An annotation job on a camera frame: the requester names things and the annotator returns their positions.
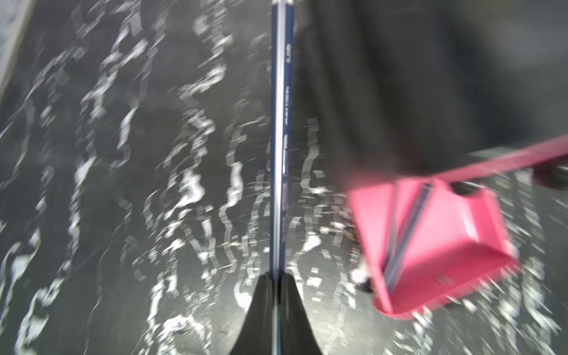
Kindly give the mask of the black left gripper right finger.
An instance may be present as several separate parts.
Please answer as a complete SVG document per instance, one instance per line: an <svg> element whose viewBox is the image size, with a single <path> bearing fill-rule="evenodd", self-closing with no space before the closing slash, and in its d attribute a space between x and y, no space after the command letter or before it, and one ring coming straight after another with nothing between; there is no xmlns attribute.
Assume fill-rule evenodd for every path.
<svg viewBox="0 0 568 355"><path fill-rule="evenodd" d="M293 276L281 279L281 352L284 355L322 355Z"/></svg>

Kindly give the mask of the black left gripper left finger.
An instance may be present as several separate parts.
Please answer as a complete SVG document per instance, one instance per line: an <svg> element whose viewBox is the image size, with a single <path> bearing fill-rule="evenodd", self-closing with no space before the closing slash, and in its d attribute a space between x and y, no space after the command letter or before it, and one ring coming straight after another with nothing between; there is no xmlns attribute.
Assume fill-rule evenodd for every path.
<svg viewBox="0 0 568 355"><path fill-rule="evenodd" d="M261 275L254 289L239 336L230 355L269 355L272 353L272 278Z"/></svg>

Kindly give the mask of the black drawer cabinet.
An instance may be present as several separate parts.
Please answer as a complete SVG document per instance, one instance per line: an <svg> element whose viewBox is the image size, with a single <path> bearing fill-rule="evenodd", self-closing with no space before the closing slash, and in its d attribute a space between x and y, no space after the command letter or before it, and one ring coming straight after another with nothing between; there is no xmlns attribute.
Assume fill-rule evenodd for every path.
<svg viewBox="0 0 568 355"><path fill-rule="evenodd" d="M567 136L565 1L308 1L300 48L340 189Z"/></svg>

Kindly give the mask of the dark blue pencil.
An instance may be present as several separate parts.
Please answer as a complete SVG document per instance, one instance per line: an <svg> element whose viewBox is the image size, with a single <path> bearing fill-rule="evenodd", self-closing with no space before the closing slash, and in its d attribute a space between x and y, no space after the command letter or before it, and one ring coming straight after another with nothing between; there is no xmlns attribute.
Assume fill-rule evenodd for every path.
<svg viewBox="0 0 568 355"><path fill-rule="evenodd" d="M404 259L405 253L410 245L411 239L414 236L414 232L422 218L425 207L430 199L433 190L433 185L431 183L423 183L417 195L412 200L411 208L408 210L405 219L402 222L400 229L395 230L395 207L396 207L396 195L398 193L397 184L394 185L393 198L391 203L391 216L390 216L390 226L388 228L388 246L385 251L385 262L383 266L383 275L385 278L385 284L389 294L392 294L399 282L399 278L402 274L402 261Z"/></svg>
<svg viewBox="0 0 568 355"><path fill-rule="evenodd" d="M294 2L272 2L270 275L273 283L272 353L282 354L280 289L285 274L288 141L293 77Z"/></svg>

